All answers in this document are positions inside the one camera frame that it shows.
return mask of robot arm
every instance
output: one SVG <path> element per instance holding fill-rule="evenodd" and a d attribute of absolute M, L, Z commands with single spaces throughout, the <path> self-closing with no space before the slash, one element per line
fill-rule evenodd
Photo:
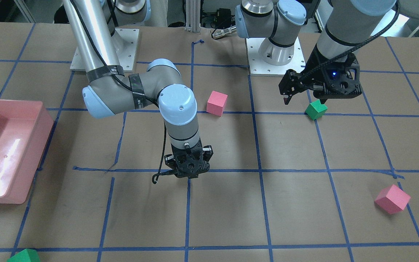
<path fill-rule="evenodd" d="M 241 38 L 265 38 L 258 53 L 269 64 L 288 64 L 304 25 L 306 10 L 295 0 L 243 0 L 236 7 L 236 28 Z"/>
<path fill-rule="evenodd" d="M 288 104 L 292 96 L 307 89 L 321 103 L 327 99 L 354 98 L 362 94 L 360 67 L 354 51 L 376 39 L 397 20 L 396 0 L 330 0 L 334 9 L 321 33 L 305 69 L 287 70 L 279 91 Z M 370 37 L 383 16 L 396 5 L 391 23 Z"/>
<path fill-rule="evenodd" d="M 397 20 L 396 0 L 329 0 L 334 7 L 305 69 L 289 69 L 279 83 L 288 104 L 292 96 L 307 89 L 321 103 L 333 98 L 354 98 L 362 94 L 360 67 L 354 51 L 379 37 Z M 396 5 L 392 22 L 370 38 L 383 16 Z M 294 56 L 293 43 L 306 19 L 306 10 L 295 0 L 242 0 L 236 7 L 239 37 L 266 37 L 258 54 L 271 65 L 287 65 Z"/>
<path fill-rule="evenodd" d="M 83 88 L 83 99 L 90 114 L 103 118 L 155 104 L 163 116 L 173 152 L 165 157 L 166 165 L 172 170 L 158 175 L 196 178 L 207 172 L 213 151 L 211 146 L 201 145 L 195 96 L 183 84 L 176 66 L 169 60 L 157 59 L 148 65 L 145 73 L 126 77 L 100 2 L 63 2 L 90 83 Z M 120 2 L 130 5 L 119 5 Z M 123 8 L 123 13 L 126 6 L 136 2 L 140 1 L 117 0 L 116 8 Z"/>

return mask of black tape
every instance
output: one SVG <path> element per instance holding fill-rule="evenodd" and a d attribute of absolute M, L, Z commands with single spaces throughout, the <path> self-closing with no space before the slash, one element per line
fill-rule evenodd
<path fill-rule="evenodd" d="M 331 33 L 331 31 L 329 31 L 329 29 L 327 28 L 327 24 L 326 24 L 326 26 L 324 27 L 324 30 L 326 30 L 326 33 L 327 33 L 327 35 L 332 39 L 332 40 L 334 40 L 334 42 L 336 42 L 336 43 L 338 43 L 338 44 L 341 44 L 341 45 L 343 45 L 343 46 L 348 46 L 348 47 L 354 47 L 354 46 L 356 46 L 357 44 L 355 43 L 348 43 L 348 42 L 345 42 L 345 41 L 342 41 L 342 40 L 340 40 L 339 38 L 337 38 L 337 37 L 335 37 L 332 33 Z"/>
<path fill-rule="evenodd" d="M 278 6 L 274 5 L 273 10 L 274 10 L 274 28 L 269 38 L 274 37 L 274 35 L 276 35 L 276 31 L 278 30 L 278 22 L 279 22 Z"/>
<path fill-rule="evenodd" d="M 294 43 L 291 43 L 291 44 L 288 44 L 288 45 L 282 45 L 282 44 L 274 42 L 274 40 L 272 40 L 271 37 L 268 38 L 268 39 L 269 39 L 269 42 L 271 42 L 271 44 L 273 44 L 275 46 L 278 46 L 278 47 L 282 47 L 282 48 L 291 47 L 295 44 L 295 42 L 294 42 Z"/>
<path fill-rule="evenodd" d="M 96 79 L 100 79 L 105 76 L 111 76 L 111 75 L 123 76 L 124 75 L 123 67 L 120 65 L 108 65 L 108 66 L 98 67 L 96 69 L 93 69 L 87 72 L 87 78 L 89 82 L 95 81 Z"/>
<path fill-rule="evenodd" d="M 128 76 L 128 79 L 130 80 L 130 87 L 133 91 L 133 104 L 135 105 L 135 109 L 142 109 L 148 106 L 140 76 L 138 74 L 131 74 Z"/>
<path fill-rule="evenodd" d="M 266 17 L 266 16 L 271 15 L 271 12 L 272 12 L 272 10 L 271 10 L 271 11 L 269 11 L 268 13 L 252 13 L 252 12 L 250 12 L 250 11 L 246 10 L 244 7 L 242 7 L 242 8 L 241 8 L 241 10 L 242 10 L 244 13 L 246 13 L 247 15 L 249 15 L 249 16 L 253 16 L 253 17 Z"/>
<path fill-rule="evenodd" d="M 195 134 L 193 134 L 191 137 L 186 138 L 186 139 L 176 139 L 176 138 L 173 138 L 171 135 L 169 135 L 169 136 L 176 141 L 187 141 L 187 140 L 192 139 L 194 136 L 196 136 L 197 133 L 198 133 L 198 129 L 196 130 Z"/>

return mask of metal connector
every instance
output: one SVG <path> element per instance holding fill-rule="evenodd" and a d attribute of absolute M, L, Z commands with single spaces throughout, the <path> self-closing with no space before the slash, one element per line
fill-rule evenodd
<path fill-rule="evenodd" d="M 237 27 L 235 25 L 231 26 L 230 28 L 223 29 L 221 31 L 213 33 L 211 36 L 213 39 L 223 38 L 226 35 L 230 35 L 231 33 L 237 32 Z"/>

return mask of black cable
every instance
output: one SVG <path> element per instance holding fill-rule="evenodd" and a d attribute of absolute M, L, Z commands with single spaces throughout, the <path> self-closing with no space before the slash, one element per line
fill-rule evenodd
<path fill-rule="evenodd" d="M 373 41 L 376 38 L 380 37 L 384 32 L 386 32 L 387 30 L 389 30 L 389 28 L 391 28 L 392 25 L 394 25 L 394 23 L 397 21 L 397 18 L 399 18 L 399 15 L 400 15 L 400 3 L 399 3 L 399 0 L 397 0 L 395 2 L 395 15 L 392 18 L 391 22 L 388 25 L 386 25 L 385 28 L 383 28 L 381 31 L 379 31 L 377 34 L 373 35 L 372 37 L 366 39 L 362 43 L 359 43 L 356 46 L 354 46 L 353 48 L 345 51 L 344 53 L 341 53 L 339 55 L 336 55 L 333 58 L 329 59 L 328 61 L 325 61 L 325 62 L 323 62 L 323 63 L 315 66 L 310 71 L 306 72 L 301 78 L 299 78 L 298 79 L 298 82 L 301 82 L 301 81 L 305 80 L 308 76 L 311 76 L 312 73 L 315 73 L 316 71 L 320 70 L 321 68 L 326 67 L 326 66 L 332 64 L 334 61 L 338 60 L 339 58 L 342 58 L 342 57 L 344 57 L 346 55 L 349 55 L 352 52 L 357 51 L 359 48 L 362 48 L 363 46 L 369 44 L 371 41 Z"/>
<path fill-rule="evenodd" d="M 108 1 L 108 5 L 109 5 L 109 18 L 106 21 L 107 24 L 109 24 L 109 22 L 111 22 L 111 19 L 113 19 L 113 23 L 114 23 L 114 27 L 118 27 L 119 24 L 117 22 L 117 17 L 116 17 L 116 13 L 115 13 L 115 9 L 116 9 L 116 0 L 114 0 L 114 3 L 111 2 L 111 0 L 107 0 Z"/>
<path fill-rule="evenodd" d="M 235 15 L 231 15 L 230 17 L 228 17 L 228 18 L 224 19 L 222 22 L 220 22 L 219 25 L 222 25 L 224 22 L 226 22 L 229 19 L 232 20 L 234 17 L 235 17 Z M 214 28 L 213 32 L 211 32 L 211 38 L 214 39 L 213 34 L 214 34 L 214 32 L 216 32 L 216 30 L 218 29 L 218 26 L 219 25 L 216 25 L 216 23 L 215 23 L 215 26 L 214 26 L 215 28 Z"/>
<path fill-rule="evenodd" d="M 82 27 L 83 27 L 83 30 L 85 31 L 85 34 L 87 35 L 87 37 L 88 37 L 88 40 L 90 41 L 90 44 L 91 44 L 91 46 L 92 46 L 92 48 L 93 48 L 93 51 L 95 52 L 95 54 L 98 56 L 98 58 L 100 59 L 100 61 L 101 61 L 101 63 L 104 65 L 104 66 L 108 66 L 107 64 L 106 64 L 106 62 L 104 61 L 104 59 L 103 59 L 103 57 L 101 56 L 101 53 L 98 51 L 98 49 L 96 48 L 96 46 L 95 46 L 95 42 L 93 42 L 93 39 L 92 39 L 92 37 L 91 37 L 91 35 L 90 35 L 90 32 L 88 31 L 88 28 L 87 28 L 87 26 L 85 25 L 85 22 L 83 21 L 83 18 L 82 18 L 82 16 L 80 15 L 80 11 L 79 11 L 79 9 L 78 9 L 78 7 L 77 7 L 77 5 L 75 4 L 75 2 L 74 2 L 74 0 L 70 0 L 70 3 L 72 4 L 72 6 L 73 6 L 73 8 L 74 8 L 74 10 L 75 10 L 75 13 L 77 13 L 77 16 L 79 17 L 79 20 L 80 20 L 80 24 L 82 25 Z M 154 101 L 153 99 L 151 99 L 151 98 L 149 98 L 148 96 L 146 96 L 145 94 L 142 94 L 142 93 L 138 93 L 138 92 L 135 92 L 135 91 L 133 91 L 133 89 L 130 87 L 130 86 L 128 86 L 128 85 L 126 85 L 125 83 L 123 83 L 116 75 L 111 75 L 111 77 L 118 83 L 118 84 L 120 84 L 121 86 L 123 86 L 124 88 L 126 88 L 127 90 L 129 90 L 130 92 L 132 92 L 133 94 L 136 94 L 136 95 L 140 95 L 140 96 L 143 96 L 143 97 L 145 97 L 145 99 L 146 100 L 148 100 L 148 101 L 150 101 L 151 103 L 153 103 L 155 106 L 157 106 L 158 107 L 158 104 L 156 103 L 156 101 Z"/>
<path fill-rule="evenodd" d="M 166 134 L 167 134 L 166 124 L 164 124 L 163 152 L 161 153 L 161 161 L 159 162 L 158 173 L 154 174 L 153 177 L 151 178 L 151 181 L 153 182 L 153 184 L 158 183 L 159 176 L 163 175 L 161 174 L 161 167 L 163 166 L 164 152 L 166 151 Z"/>

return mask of floor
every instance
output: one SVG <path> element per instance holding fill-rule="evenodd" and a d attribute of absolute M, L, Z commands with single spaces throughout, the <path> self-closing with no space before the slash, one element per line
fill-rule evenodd
<path fill-rule="evenodd" d="M 158 110 L 92 118 L 69 25 L 0 23 L 0 99 L 43 101 L 55 120 L 28 200 L 0 205 L 0 261 L 28 247 L 43 262 L 419 261 L 419 38 L 363 47 L 365 94 L 312 121 L 310 93 L 285 106 L 280 78 L 249 75 L 243 39 L 139 29 L 135 72 L 176 63 L 211 171 L 152 184 Z M 318 36 L 301 33 L 304 56 Z M 222 117 L 205 113 L 212 90 L 228 94 Z M 412 196 L 395 215 L 374 204 L 391 184 Z"/>

